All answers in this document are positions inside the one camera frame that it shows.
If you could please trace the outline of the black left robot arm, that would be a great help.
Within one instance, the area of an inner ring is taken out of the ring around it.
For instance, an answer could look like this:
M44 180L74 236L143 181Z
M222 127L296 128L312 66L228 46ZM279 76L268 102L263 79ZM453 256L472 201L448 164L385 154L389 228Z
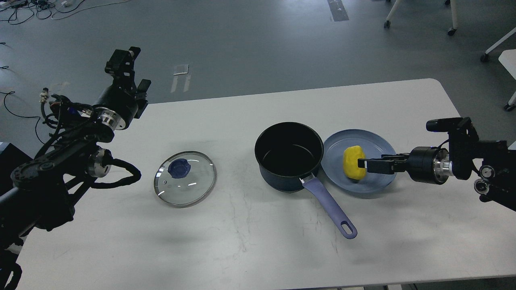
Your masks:
M115 50L105 66L113 81L94 105L55 99L54 133L35 158L10 174L13 187L1 194L1 288L15 290L22 275L20 249L32 229L46 231L71 222L75 205L89 189L116 189L138 182L141 172L116 159L99 143L110 143L148 106L148 79L135 83L139 47Z

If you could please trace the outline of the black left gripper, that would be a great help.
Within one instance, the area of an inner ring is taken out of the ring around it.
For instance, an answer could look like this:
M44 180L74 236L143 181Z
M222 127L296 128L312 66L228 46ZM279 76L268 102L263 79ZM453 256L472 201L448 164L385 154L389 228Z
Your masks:
M142 79L137 89L135 85L134 63L140 52L141 48L134 46L127 51L116 49L106 62L104 71L113 81L94 104L94 112L113 131L127 129L149 104L147 91L152 81Z

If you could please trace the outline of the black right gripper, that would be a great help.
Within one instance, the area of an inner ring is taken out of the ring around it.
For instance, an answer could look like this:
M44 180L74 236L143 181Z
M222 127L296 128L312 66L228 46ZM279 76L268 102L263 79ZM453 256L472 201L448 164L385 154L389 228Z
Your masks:
M449 152L441 147L415 147L410 153L382 154L381 159L359 159L358 166L368 173L393 175L407 171L415 182L442 185L448 180L442 162Z

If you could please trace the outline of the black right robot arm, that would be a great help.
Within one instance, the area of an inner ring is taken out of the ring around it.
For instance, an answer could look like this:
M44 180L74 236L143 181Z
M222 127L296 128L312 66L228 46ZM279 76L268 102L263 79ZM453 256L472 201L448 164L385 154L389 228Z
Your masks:
M448 147L419 146L409 153L359 158L358 167L384 175L407 172L415 182L438 185L449 177L468 180L475 173L473 188L481 202L516 209L516 153L505 140L480 140L469 117L430 120L426 130L448 134Z

